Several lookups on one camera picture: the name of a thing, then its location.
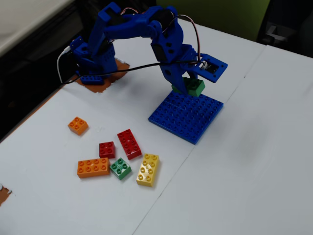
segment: green lego brick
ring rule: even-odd
[[[184,77],[183,79],[184,79],[186,90],[189,95],[197,96],[197,97],[201,95],[201,92],[205,88],[205,84],[202,80],[193,79],[190,77]],[[172,89],[174,92],[181,94],[181,92],[173,85],[172,85]]]
[[[131,167],[122,159],[118,159],[110,166],[111,171],[116,175],[119,180],[122,180],[128,173],[132,171]]]

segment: orange lego brick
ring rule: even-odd
[[[79,178],[94,177],[110,174],[110,162],[108,158],[79,161],[77,175]]]
[[[81,135],[86,129],[88,128],[88,124],[80,119],[79,117],[76,117],[69,125],[69,129],[76,133],[77,135]]]

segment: black cable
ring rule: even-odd
[[[65,84],[70,84],[70,83],[76,82],[78,79],[80,79],[82,77],[85,77],[85,76],[102,77],[102,76],[106,76],[106,75],[110,75],[110,74],[114,74],[114,73],[118,73],[118,72],[130,72],[130,71],[139,70],[139,69],[143,69],[143,68],[148,68],[148,67],[152,67],[152,66],[158,66],[158,65],[161,66],[161,65],[171,65],[171,64],[174,64],[174,63],[194,63],[194,62],[197,62],[197,60],[177,60],[177,61],[174,61],[172,63],[159,62],[159,63],[153,63],[153,64],[148,64],[148,65],[142,65],[142,66],[134,67],[134,68],[127,69],[127,70],[116,70],[116,71],[113,71],[113,72],[106,72],[106,73],[103,73],[103,74],[82,75],[82,76],[76,77],[74,80],[71,80],[69,82],[64,82],[61,85],[65,85]]]

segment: yellow lego brick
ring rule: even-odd
[[[137,184],[149,187],[153,186],[158,162],[158,155],[145,153],[137,176]]]

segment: white cable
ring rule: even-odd
[[[61,84],[63,83],[63,81],[62,81],[61,74],[60,74],[60,70],[59,70],[59,60],[60,60],[60,58],[62,57],[62,55],[68,53],[69,51],[70,51],[70,46],[67,46],[67,47],[62,51],[62,53],[59,55],[59,57],[58,57],[58,59],[57,59],[57,70],[58,70],[58,75],[59,75]]]

